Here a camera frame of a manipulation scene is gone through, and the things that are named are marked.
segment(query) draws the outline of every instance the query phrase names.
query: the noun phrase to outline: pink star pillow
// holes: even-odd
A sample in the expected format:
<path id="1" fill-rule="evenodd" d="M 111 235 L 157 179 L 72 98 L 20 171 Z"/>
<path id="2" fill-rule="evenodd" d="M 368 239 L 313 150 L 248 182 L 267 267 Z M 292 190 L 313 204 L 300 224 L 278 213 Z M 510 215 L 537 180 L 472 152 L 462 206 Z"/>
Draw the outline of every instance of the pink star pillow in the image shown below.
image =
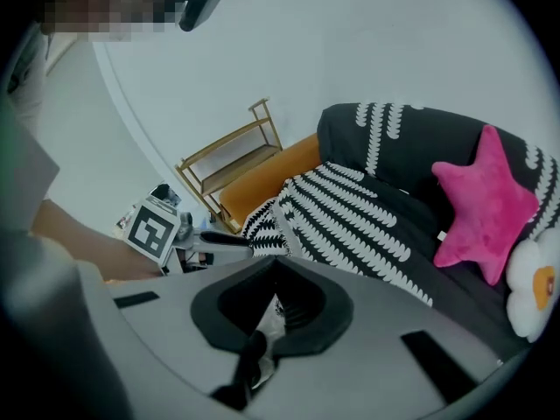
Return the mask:
<path id="1" fill-rule="evenodd" d="M 434 265 L 477 262 L 486 282 L 497 284 L 510 249 L 538 210 L 538 199 L 514 181 L 494 126 L 482 130 L 472 165 L 436 162 L 431 171 L 455 210 Z"/>

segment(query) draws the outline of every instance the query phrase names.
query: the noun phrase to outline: white wall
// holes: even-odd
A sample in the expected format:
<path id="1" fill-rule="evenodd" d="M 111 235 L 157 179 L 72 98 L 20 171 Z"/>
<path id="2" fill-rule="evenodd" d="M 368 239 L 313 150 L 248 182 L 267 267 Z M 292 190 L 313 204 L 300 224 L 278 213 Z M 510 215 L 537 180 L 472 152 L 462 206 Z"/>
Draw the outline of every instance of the white wall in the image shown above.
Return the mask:
<path id="1" fill-rule="evenodd" d="M 162 180 L 117 114 L 89 43 L 71 46 L 47 76 L 38 140 L 60 167 L 49 197 L 107 235 Z"/>
<path id="2" fill-rule="evenodd" d="M 191 33 L 140 38 L 108 56 L 169 166 L 250 121 L 246 107 L 266 95 L 285 144 L 335 102 L 401 101 L 560 158 L 557 85 L 507 0 L 222 0 Z"/>

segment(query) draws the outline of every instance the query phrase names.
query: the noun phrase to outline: orange sofa armrest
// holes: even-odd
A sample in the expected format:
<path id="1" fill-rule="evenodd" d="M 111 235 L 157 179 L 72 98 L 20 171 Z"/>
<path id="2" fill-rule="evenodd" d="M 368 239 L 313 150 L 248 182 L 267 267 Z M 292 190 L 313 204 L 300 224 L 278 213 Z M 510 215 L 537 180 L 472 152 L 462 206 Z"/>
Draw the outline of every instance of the orange sofa armrest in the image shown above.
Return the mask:
<path id="1" fill-rule="evenodd" d="M 220 203 L 240 226 L 264 201 L 277 196 L 287 178 L 321 165 L 319 140 L 313 134 L 247 171 L 220 193 Z"/>

